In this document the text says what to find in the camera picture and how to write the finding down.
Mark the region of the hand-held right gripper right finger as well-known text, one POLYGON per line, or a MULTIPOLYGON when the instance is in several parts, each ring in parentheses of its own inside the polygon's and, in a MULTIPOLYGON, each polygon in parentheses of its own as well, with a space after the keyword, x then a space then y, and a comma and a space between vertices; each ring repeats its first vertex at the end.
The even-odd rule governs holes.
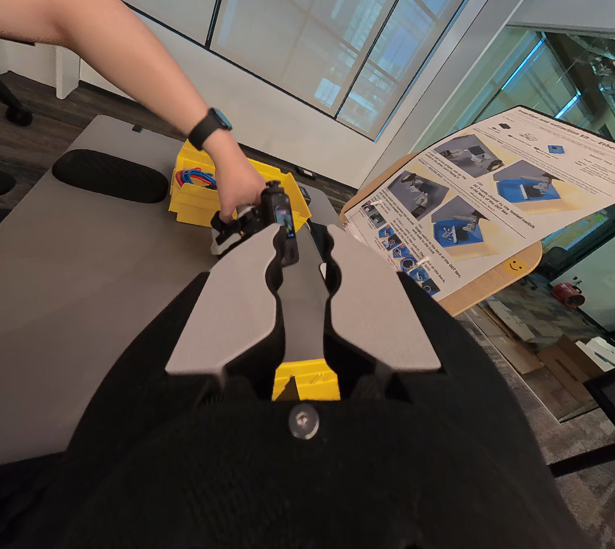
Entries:
POLYGON ((339 377, 437 372, 442 363, 396 271, 335 225, 323 233, 324 356, 339 377))

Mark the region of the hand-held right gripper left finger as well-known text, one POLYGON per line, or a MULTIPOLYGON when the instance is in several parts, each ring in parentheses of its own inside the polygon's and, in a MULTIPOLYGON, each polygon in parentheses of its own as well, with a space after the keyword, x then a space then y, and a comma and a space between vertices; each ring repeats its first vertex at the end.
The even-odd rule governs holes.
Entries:
POLYGON ((281 317, 283 229, 242 241, 211 269, 165 370, 221 378, 243 353, 274 334, 281 317))

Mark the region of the person's left forearm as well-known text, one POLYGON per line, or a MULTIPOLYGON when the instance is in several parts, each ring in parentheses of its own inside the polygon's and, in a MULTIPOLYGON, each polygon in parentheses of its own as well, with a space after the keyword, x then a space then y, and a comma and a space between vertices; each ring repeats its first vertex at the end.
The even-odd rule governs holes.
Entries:
POLYGON ((1 0, 1 37, 73 51, 186 137, 210 108, 165 47, 119 0, 1 0))

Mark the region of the person's left hand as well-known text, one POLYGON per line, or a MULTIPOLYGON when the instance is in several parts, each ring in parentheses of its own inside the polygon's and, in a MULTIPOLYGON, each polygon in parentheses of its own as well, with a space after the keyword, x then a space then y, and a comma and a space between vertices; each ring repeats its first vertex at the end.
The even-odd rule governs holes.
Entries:
POLYGON ((219 218, 227 223, 236 208, 258 205, 265 190, 265 179, 247 159, 232 134, 217 130, 204 142, 204 151, 215 167, 219 195, 219 218))

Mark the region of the black wristwatch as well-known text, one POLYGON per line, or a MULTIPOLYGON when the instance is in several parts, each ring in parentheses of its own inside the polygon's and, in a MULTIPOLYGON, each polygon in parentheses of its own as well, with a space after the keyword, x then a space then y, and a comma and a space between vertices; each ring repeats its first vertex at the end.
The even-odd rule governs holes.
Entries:
POLYGON ((189 133, 188 141, 196 150, 203 151, 205 141, 218 130, 230 132, 233 126, 221 110, 210 107, 205 117, 189 133))

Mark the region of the flattened cardboard sheets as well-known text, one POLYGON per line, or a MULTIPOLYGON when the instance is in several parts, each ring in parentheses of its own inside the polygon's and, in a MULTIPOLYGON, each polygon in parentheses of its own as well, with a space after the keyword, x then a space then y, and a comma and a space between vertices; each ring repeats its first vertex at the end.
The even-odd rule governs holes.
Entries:
POLYGON ((533 347, 520 340, 485 304, 473 306, 467 314, 557 422, 599 409, 584 386, 590 377, 578 365, 568 364, 563 352, 534 353, 533 347))

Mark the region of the printed instruction sheet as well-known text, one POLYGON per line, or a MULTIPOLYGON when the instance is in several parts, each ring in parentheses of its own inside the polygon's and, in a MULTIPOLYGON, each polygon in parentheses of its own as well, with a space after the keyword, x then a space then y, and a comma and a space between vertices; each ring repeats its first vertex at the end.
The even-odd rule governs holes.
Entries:
POLYGON ((508 109, 396 164, 344 228, 436 300, 614 204, 614 142, 508 109))

